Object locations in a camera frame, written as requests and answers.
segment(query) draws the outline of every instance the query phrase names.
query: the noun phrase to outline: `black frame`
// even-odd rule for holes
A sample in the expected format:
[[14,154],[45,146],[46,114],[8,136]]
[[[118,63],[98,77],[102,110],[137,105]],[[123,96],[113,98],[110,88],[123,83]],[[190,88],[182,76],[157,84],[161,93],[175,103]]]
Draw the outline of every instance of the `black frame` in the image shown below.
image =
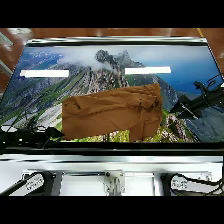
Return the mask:
[[[187,45],[187,46],[207,46],[212,58],[223,79],[221,70],[212,53],[212,50],[205,38],[188,38],[182,37],[106,37],[103,38],[52,38],[52,39],[33,39],[27,42],[25,47],[48,47],[48,46],[83,46],[83,45]],[[79,143],[79,142],[51,142],[46,145],[45,149],[36,149],[27,145],[18,147],[6,147],[4,154],[56,154],[56,155],[153,155],[153,156],[202,156],[202,155],[224,155],[224,142],[214,143]]]

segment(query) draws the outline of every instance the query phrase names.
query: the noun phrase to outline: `floor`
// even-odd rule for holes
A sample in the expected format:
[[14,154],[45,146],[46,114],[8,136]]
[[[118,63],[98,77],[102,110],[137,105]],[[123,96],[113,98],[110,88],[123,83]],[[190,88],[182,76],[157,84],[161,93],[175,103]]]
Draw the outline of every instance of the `floor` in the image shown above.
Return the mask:
[[[206,37],[224,71],[224,28],[30,28],[30,33],[15,34],[6,28],[0,32],[13,42],[12,46],[0,44],[0,60],[14,69],[26,43],[32,38],[76,36],[192,36]],[[0,71],[0,93],[3,93],[9,78]]]

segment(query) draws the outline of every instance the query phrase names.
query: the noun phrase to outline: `white rectangle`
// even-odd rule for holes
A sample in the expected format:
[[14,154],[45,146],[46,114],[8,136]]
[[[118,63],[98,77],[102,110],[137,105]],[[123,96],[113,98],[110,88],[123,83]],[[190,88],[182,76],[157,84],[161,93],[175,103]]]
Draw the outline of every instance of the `white rectangle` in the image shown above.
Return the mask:
[[69,70],[21,70],[20,76],[27,78],[68,77]]
[[171,69],[169,66],[125,68],[125,75],[166,74],[166,73],[171,73]]

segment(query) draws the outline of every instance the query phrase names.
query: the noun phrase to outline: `fabric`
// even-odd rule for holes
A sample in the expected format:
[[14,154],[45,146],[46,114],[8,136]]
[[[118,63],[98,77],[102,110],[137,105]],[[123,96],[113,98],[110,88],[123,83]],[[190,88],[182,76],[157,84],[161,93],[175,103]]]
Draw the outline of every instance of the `fabric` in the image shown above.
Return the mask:
[[162,121],[159,84],[119,88],[62,103],[65,140],[130,130],[129,141],[152,137]]

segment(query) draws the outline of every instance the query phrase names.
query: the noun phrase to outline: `black border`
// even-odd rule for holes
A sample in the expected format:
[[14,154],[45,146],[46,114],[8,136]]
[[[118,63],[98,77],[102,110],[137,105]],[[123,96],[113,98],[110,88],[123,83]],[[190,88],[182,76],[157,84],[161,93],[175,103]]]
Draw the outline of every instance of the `black border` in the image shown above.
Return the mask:
[[[207,46],[213,60],[216,63],[216,66],[219,70],[219,73],[223,79],[220,68],[217,64],[217,61],[212,53],[212,50],[208,43],[206,42],[189,42],[189,41],[79,41],[79,42],[46,42],[46,43],[27,43],[25,47],[48,47],[48,46],[83,46],[83,45],[187,45],[187,46]],[[19,147],[10,147],[4,150],[5,154],[8,153],[18,153],[20,154],[56,154],[56,155],[187,155],[187,156],[196,156],[196,155],[224,155],[224,142],[208,142],[208,143],[101,143],[101,142],[83,142],[83,143],[74,143],[74,142],[51,142],[47,145],[46,149],[34,149],[28,148],[25,146]]]

